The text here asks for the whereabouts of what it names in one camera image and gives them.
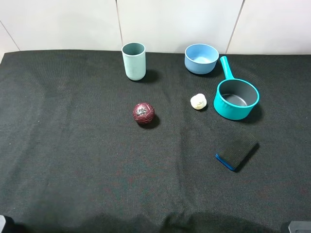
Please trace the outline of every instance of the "cup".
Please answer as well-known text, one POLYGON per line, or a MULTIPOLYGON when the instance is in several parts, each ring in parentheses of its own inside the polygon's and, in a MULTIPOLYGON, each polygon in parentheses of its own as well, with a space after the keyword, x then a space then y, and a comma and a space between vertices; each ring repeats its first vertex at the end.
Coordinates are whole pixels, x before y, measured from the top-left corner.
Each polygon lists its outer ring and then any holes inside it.
POLYGON ((122 56, 126 76, 141 80, 146 74, 146 48, 141 43, 128 43, 122 47, 122 56))

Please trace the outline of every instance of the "tile grout line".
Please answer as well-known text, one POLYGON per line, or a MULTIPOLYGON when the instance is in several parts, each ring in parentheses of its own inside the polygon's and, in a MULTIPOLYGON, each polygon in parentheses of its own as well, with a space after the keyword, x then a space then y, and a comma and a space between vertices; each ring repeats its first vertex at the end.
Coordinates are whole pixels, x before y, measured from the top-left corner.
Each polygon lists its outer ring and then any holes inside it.
POLYGON ((230 46, 230 43, 231 43, 233 34, 234 34, 234 32, 235 32, 235 29, 236 29, 236 27, 237 27, 237 25, 238 25, 238 21, 239 21, 240 15, 241 15, 242 9, 243 9, 243 7, 244 7, 244 3, 245 3, 245 0, 243 0, 243 2, 242 2, 242 5, 241 5, 241 8, 240 8, 240 11, 239 11, 237 20, 235 21, 235 24, 234 24, 234 27, 233 27, 233 30, 232 30, 232 34, 231 34, 230 39, 229 39, 229 42, 228 42, 227 49, 225 50, 225 53, 226 53, 226 54, 227 54, 227 52, 228 52, 228 49, 229 49, 229 46, 230 46))
POLYGON ((119 23, 119 30, 120 30, 120 36, 121 36, 121 43, 122 43, 122 46, 123 46, 123 37, 122 37, 120 17, 119 17, 119 9, 118 9, 118 0, 116 0, 116 7, 117 7, 117 15, 118 15, 118 23, 119 23))
POLYGON ((3 26, 3 28, 6 30, 6 32, 9 34, 9 36, 11 37, 11 39, 13 40, 14 44, 16 45, 16 47, 18 48, 18 50, 20 51, 18 45, 16 44, 15 40, 13 39, 13 37, 11 36, 11 34, 8 32, 8 30, 6 29, 6 27, 4 26, 4 24, 1 22, 0 20, 0 23, 1 25, 3 26))

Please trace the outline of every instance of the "light blue cup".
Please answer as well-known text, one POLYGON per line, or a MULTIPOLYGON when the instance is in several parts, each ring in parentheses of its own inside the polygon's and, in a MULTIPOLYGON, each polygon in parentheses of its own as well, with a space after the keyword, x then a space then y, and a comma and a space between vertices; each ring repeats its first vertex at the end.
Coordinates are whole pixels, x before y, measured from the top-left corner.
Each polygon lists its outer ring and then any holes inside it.
POLYGON ((220 61, 225 72, 225 80, 218 84, 214 108, 224 118, 241 120, 247 117, 259 102, 259 92, 249 82, 233 77, 227 57, 221 57, 220 61))
POLYGON ((210 45, 194 44, 185 50, 185 66, 195 74, 210 73, 218 58, 218 51, 210 45))
POLYGON ((128 43, 122 47, 122 56, 126 76, 141 80, 146 74, 146 48, 141 43, 128 43))

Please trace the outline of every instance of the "wall tile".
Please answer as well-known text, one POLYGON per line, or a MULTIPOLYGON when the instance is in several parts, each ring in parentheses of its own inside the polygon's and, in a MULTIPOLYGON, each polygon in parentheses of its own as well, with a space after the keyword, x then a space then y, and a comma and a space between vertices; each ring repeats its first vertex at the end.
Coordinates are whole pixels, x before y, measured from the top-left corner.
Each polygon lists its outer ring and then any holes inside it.
POLYGON ((21 50, 120 50, 115 0, 2 0, 1 20, 21 50))
POLYGON ((17 46, 9 36, 8 32, 0 23, 0 62, 6 52, 18 51, 17 46))
POLYGON ((226 51, 242 0, 118 0, 123 44, 184 52, 195 43, 226 51))
POLYGON ((310 54, 310 0, 246 0, 228 53, 310 54))

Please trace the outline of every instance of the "small white object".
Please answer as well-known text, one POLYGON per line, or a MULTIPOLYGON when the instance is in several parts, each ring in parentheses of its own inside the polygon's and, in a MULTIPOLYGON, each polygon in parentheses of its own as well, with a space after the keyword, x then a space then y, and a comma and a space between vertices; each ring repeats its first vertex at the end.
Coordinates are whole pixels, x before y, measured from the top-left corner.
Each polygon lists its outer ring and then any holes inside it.
POLYGON ((197 94, 190 99, 190 103, 194 109, 200 110, 206 106, 207 101, 203 94, 197 94))

